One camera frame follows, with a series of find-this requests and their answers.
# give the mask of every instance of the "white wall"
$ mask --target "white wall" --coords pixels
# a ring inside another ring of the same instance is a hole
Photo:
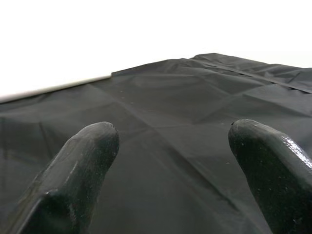
[[[310,11],[308,0],[0,0],[0,95],[212,52],[312,67]]]

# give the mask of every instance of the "white edge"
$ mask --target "white edge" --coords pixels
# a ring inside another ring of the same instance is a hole
[[[83,80],[64,83],[64,84],[60,84],[60,85],[43,87],[41,89],[27,90],[27,91],[23,91],[23,92],[19,92],[19,93],[8,94],[8,95],[2,96],[2,97],[0,96],[0,103],[14,101],[14,100],[18,100],[21,98],[27,98],[27,97],[35,96],[38,94],[49,93],[52,91],[56,91],[56,90],[60,90],[60,89],[66,89],[66,88],[70,88],[70,87],[81,85],[81,84],[87,84],[87,83],[102,80],[102,79],[108,79],[111,77],[112,77],[112,75],[110,74],[110,75],[102,76],[102,77],[83,79]]]

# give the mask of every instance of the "wrinkled black fabric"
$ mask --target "wrinkled black fabric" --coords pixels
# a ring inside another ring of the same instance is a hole
[[[228,130],[254,119],[312,155],[311,76],[311,69],[206,54],[1,104],[0,222],[68,138],[108,121],[120,150],[91,234],[270,234]]]

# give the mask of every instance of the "black plastic sheet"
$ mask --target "black plastic sheet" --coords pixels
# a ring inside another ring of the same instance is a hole
[[[120,150],[90,233],[269,234],[228,144],[250,118],[312,155],[312,69],[219,54],[0,105],[0,223],[36,174],[86,125],[108,121]]]

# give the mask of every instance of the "black tarp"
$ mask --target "black tarp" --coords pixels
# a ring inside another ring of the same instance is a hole
[[[228,144],[250,118],[312,155],[312,69],[219,54],[0,105],[0,223],[36,174],[86,125],[109,121],[120,150],[91,234],[269,234]]]

